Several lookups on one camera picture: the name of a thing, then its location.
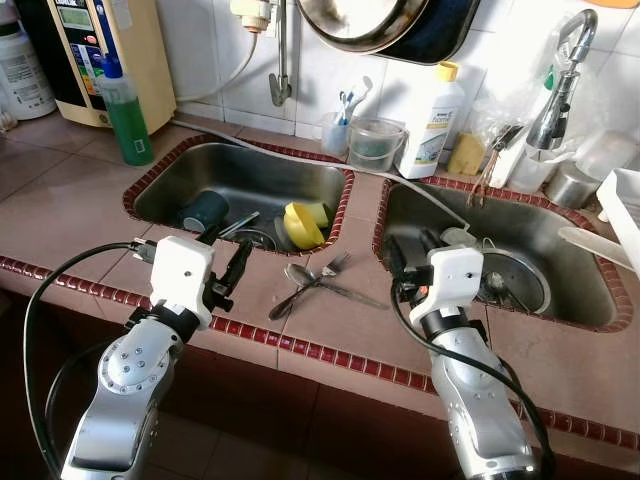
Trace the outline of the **beige water purifier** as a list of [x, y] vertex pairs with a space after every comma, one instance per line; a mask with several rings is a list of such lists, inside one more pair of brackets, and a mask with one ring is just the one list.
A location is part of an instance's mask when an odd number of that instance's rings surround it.
[[109, 127], [95, 81], [102, 56], [114, 55], [140, 96], [147, 132], [177, 110], [156, 0], [8, 0], [35, 52], [58, 113], [70, 122]]

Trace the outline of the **green soap bottle blue cap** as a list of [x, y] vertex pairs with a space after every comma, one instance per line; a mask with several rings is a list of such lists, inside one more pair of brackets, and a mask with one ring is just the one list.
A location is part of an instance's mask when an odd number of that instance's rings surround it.
[[131, 166], [145, 166], [155, 160], [145, 113], [133, 82], [123, 72], [115, 54], [99, 54], [102, 73], [96, 77], [95, 87], [104, 100], [110, 127], [113, 129], [123, 161]]

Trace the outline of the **clear plastic bucket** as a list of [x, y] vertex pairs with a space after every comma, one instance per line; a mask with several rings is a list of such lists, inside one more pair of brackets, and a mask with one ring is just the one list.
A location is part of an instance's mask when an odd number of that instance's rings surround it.
[[348, 124], [347, 164], [369, 172], [388, 172], [407, 138], [403, 122], [355, 116]]

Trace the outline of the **yellow green sponge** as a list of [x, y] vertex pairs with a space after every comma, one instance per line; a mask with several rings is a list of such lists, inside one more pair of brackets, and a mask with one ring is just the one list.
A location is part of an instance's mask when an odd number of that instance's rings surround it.
[[324, 204], [320, 204], [320, 202], [303, 202], [300, 206], [300, 210], [302, 212], [306, 212], [307, 215], [310, 215], [310, 218], [314, 221], [317, 228], [329, 228], [330, 224], [332, 224], [332, 218], [330, 218], [330, 214], [328, 210], [326, 210], [326, 206]]

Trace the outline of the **dark teal plastic cup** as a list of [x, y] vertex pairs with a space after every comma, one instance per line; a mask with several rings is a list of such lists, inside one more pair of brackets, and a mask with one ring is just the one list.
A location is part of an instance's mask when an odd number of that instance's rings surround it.
[[229, 211], [227, 198], [206, 189], [198, 193], [188, 205], [179, 211], [179, 225], [192, 232], [205, 233], [219, 228]]

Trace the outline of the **cream plastic paddle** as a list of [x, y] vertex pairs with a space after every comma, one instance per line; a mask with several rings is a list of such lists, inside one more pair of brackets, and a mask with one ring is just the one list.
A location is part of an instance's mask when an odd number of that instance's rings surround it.
[[620, 243], [611, 241], [611, 239], [604, 238], [580, 227], [562, 227], [558, 229], [558, 236], [563, 241], [575, 244], [581, 250], [593, 253], [600, 259], [612, 261], [614, 264], [621, 266], [621, 268], [632, 271], [632, 273], [637, 271], [636, 262], [628, 255], [625, 247]]

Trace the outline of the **steel cup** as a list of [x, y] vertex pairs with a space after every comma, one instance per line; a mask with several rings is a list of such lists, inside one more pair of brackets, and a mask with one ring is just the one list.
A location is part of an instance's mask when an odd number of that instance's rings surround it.
[[544, 195], [554, 205], [563, 209], [584, 209], [595, 195], [602, 180], [590, 177], [582, 172], [572, 161], [559, 164], [556, 172], [550, 175], [543, 189]]

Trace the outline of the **stainless steel bowl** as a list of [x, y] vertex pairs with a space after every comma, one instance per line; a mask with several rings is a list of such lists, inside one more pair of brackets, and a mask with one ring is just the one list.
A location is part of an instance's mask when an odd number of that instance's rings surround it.
[[498, 305], [485, 287], [486, 273], [499, 273], [506, 284], [530, 308], [529, 314], [545, 314], [550, 310], [550, 287], [545, 276], [530, 262], [513, 253], [497, 248], [484, 248], [483, 283], [477, 298], [480, 301]]

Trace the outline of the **white dish brush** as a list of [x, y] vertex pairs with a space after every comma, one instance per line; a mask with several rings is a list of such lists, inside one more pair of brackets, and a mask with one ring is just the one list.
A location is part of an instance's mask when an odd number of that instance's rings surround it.
[[490, 187], [500, 188], [506, 183], [518, 161], [520, 147], [513, 148], [513, 145], [517, 145], [522, 129], [524, 128], [521, 125], [506, 125], [486, 146], [485, 163], [480, 177], [466, 198], [468, 209], [475, 205], [483, 206], [484, 198], [477, 198], [477, 196], [485, 195]]

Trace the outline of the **hanging steel wok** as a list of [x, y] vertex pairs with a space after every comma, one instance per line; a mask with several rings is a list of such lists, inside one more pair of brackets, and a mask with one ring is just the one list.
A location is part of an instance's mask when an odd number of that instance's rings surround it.
[[326, 45], [371, 54], [406, 35], [430, 0], [297, 0], [303, 19]]

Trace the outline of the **steel fork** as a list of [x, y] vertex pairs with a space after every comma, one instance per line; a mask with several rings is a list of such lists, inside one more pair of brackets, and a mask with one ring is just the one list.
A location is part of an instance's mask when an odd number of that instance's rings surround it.
[[340, 271], [344, 269], [344, 265], [346, 265], [347, 260], [349, 259], [349, 253], [340, 253], [340, 255], [335, 256], [333, 260], [329, 261], [329, 264], [326, 264], [323, 269], [321, 269], [319, 274], [310, 273], [314, 275], [314, 283], [311, 284], [311, 287], [317, 287], [316, 282], [319, 280], [325, 280], [325, 282], [332, 282], [332, 278], [337, 276]]

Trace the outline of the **dark blue hanging tray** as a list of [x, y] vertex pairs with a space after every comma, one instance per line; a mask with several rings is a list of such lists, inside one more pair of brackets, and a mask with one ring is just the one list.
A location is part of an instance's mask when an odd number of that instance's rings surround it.
[[425, 8], [381, 58], [435, 65], [461, 50], [481, 0], [426, 0]]

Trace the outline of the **white toothbrush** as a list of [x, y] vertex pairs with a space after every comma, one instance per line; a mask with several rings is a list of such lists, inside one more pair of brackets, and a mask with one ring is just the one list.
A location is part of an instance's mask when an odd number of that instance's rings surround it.
[[355, 99], [349, 101], [348, 106], [348, 114], [349, 120], [355, 116], [355, 109], [358, 105], [361, 104], [362, 101], [369, 96], [370, 91], [372, 90], [372, 79], [369, 76], [362, 77], [362, 87], [358, 88], [358, 90], [352, 90], [351, 92], [355, 93]]

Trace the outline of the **steel spoon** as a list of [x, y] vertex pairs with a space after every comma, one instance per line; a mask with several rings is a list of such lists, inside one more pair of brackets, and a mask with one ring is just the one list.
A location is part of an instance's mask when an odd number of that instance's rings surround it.
[[307, 288], [310, 288], [311, 284], [314, 283], [315, 280], [314, 275], [310, 273], [310, 270], [305, 268], [305, 266], [298, 264], [289, 264], [285, 266], [284, 273], [288, 279], [291, 279], [292, 282], [297, 285], [297, 289], [294, 293], [289, 294], [288, 297], [285, 297], [284, 300], [280, 301], [278, 305], [271, 308], [268, 312], [268, 319], [271, 321], [283, 319], [283, 317], [291, 311], [293, 302], [296, 302], [297, 298], [301, 297], [302, 293], [305, 293]]
[[503, 276], [498, 271], [489, 271], [485, 274], [485, 287], [490, 292], [490, 296], [500, 306], [511, 307], [512, 310], [518, 310], [529, 314], [530, 308], [520, 297], [506, 284]]

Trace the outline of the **clear plastic bag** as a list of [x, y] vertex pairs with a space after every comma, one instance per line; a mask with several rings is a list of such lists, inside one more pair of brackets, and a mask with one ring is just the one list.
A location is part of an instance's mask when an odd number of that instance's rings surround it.
[[557, 64], [548, 61], [504, 77], [498, 86], [477, 99], [468, 129], [485, 141], [507, 125], [526, 125], [540, 113], [557, 81]]

